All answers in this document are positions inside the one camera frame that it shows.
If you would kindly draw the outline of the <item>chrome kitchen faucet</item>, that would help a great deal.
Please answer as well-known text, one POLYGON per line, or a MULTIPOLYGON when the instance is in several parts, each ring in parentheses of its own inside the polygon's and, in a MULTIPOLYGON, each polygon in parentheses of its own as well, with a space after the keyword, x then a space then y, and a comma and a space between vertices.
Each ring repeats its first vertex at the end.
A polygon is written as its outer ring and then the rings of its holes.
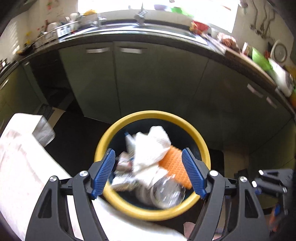
POLYGON ((144 21, 145 21, 144 17, 147 13, 148 13, 148 11, 146 9, 144 9, 144 4, 142 4, 140 11, 134 16, 134 19, 136 20, 136 23, 139 26, 144 25, 144 21))

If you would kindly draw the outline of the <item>torn snack wrapper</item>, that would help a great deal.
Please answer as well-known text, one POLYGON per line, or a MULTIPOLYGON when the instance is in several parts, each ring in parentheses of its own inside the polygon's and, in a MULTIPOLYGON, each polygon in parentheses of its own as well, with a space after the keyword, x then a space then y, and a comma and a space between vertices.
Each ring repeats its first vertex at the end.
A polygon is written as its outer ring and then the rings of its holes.
POLYGON ((116 160, 117 165, 113 173, 111 188, 117 192, 131 192, 138 185, 138 181, 132 173, 133 159, 127 152, 122 152, 116 160))

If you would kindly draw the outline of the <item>green plastic colander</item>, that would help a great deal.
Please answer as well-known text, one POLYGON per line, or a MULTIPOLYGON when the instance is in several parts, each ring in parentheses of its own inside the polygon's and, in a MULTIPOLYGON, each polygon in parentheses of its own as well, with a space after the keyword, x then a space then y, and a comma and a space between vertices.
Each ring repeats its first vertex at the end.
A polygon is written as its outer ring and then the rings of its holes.
POLYGON ((261 67, 263 71, 269 71, 272 69, 269 61, 254 47, 252 48, 252 61, 261 67))

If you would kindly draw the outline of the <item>orange waffle sponge cloth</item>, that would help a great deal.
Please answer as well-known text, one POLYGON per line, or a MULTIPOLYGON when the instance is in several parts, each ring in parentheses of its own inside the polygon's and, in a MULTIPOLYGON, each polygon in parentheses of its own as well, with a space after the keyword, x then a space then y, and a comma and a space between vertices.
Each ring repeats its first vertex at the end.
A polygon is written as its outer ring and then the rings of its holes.
POLYGON ((166 155, 159 161, 159 166, 168 171, 175 181, 190 190, 192 184, 189 180, 185 167, 182 163, 182 151, 174 146, 170 146, 166 155))

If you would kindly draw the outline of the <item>small chrome water tap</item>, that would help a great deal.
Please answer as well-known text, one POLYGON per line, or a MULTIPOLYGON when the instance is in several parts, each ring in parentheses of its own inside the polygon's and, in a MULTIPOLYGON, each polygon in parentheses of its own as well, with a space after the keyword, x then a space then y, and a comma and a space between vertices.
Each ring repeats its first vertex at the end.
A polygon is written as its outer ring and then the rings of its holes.
POLYGON ((97 27, 100 28, 102 26, 102 23, 106 22, 107 18, 103 18, 101 16, 97 16, 97 27))

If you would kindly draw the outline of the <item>white rice cooker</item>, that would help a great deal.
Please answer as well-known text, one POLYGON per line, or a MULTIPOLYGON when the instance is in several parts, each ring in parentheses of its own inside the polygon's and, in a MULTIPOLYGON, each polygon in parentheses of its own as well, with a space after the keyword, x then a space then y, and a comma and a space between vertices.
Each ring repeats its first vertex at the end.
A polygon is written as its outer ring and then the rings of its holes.
POLYGON ((268 70, 266 73, 273 79, 278 89, 285 95, 285 97, 290 97, 293 92, 292 75, 284 70, 273 59, 269 58, 268 61, 271 65, 271 69, 268 70))

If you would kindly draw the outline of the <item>blue white toothpaste tube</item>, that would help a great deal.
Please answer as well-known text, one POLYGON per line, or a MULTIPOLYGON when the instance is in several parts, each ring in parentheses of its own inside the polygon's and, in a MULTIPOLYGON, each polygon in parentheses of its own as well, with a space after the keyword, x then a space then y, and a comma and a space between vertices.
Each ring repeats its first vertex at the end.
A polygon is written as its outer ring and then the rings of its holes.
POLYGON ((135 139, 128 132, 125 133, 125 144, 129 158, 133 160, 135 155, 135 139))

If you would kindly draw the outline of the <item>white floral tablecloth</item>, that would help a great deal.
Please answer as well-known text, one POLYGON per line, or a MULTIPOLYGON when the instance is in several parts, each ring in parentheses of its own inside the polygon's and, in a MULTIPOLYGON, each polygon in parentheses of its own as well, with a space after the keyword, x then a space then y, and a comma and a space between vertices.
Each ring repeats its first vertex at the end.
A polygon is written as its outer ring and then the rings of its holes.
MULTIPOLYGON (((1 214, 20 240, 49 178, 70 177, 33 134, 41 126, 53 136, 41 115, 16 113, 1 135, 1 214)), ((186 240, 176 230, 129 218, 101 198, 92 203, 109 240, 186 240)))

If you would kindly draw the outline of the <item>stainless steel sink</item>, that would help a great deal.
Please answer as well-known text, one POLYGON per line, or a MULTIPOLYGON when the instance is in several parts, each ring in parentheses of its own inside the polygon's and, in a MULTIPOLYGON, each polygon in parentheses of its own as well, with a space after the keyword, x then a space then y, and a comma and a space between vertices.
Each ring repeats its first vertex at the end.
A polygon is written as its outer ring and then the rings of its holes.
POLYGON ((76 34, 88 34, 88 33, 100 33, 107 31, 138 31, 138 32, 148 32, 148 33, 159 33, 172 35, 176 37, 182 37, 188 40, 195 41, 202 45, 208 45, 207 41, 202 37, 194 35, 189 30, 184 30, 181 28, 166 26, 166 25, 157 25, 157 24, 144 24, 139 25, 136 23, 115 23, 115 24, 107 24, 101 27, 91 27, 85 30, 78 31, 76 34))

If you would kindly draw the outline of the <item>red plastic bowl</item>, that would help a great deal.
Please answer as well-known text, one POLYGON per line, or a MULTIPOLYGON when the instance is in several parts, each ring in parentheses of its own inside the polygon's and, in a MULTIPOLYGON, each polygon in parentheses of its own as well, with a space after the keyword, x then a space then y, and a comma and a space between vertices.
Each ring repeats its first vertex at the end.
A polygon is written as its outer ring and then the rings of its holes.
POLYGON ((200 23, 198 21, 192 21, 191 22, 191 26, 189 28, 189 30, 195 34, 200 34, 203 32, 207 32, 209 29, 209 26, 204 24, 204 23, 200 23))

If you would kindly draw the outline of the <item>dish drying rack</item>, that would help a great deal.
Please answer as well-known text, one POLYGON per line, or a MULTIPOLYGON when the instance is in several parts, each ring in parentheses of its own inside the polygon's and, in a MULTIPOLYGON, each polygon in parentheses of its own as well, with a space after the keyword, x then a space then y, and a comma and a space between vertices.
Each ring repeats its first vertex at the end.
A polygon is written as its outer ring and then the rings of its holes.
POLYGON ((51 41, 58 40, 64 36, 74 33, 79 27, 80 21, 71 21, 65 25, 58 26, 38 37, 34 42, 34 47, 37 49, 51 41))

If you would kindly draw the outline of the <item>dark green kitchen cabinets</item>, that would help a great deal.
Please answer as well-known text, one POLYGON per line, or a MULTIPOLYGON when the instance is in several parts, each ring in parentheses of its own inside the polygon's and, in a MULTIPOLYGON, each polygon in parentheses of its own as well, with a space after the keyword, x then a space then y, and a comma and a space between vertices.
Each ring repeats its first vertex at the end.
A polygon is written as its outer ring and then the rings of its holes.
POLYGON ((295 161, 295 118, 264 80, 201 48, 107 42, 53 48, 1 78, 1 118, 41 103, 105 123, 142 110, 190 122, 212 149, 247 151, 250 166, 295 161))

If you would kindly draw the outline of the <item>white paper towel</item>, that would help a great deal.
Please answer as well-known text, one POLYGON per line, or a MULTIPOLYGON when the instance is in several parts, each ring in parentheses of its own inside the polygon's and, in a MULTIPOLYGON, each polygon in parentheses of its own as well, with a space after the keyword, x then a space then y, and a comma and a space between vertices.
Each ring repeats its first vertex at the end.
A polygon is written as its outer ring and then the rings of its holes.
POLYGON ((137 173, 161 161, 171 147, 171 141, 162 126, 152 126, 149 133, 135 136, 133 172, 137 173))

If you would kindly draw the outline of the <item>clear plastic cup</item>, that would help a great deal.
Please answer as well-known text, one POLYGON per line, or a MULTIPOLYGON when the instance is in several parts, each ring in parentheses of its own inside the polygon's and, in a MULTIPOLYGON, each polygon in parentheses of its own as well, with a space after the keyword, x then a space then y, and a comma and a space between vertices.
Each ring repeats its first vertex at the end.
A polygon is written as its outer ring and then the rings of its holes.
POLYGON ((152 204, 159 209, 169 209, 181 204, 185 198, 186 189, 174 178, 160 178, 150 189, 152 204))

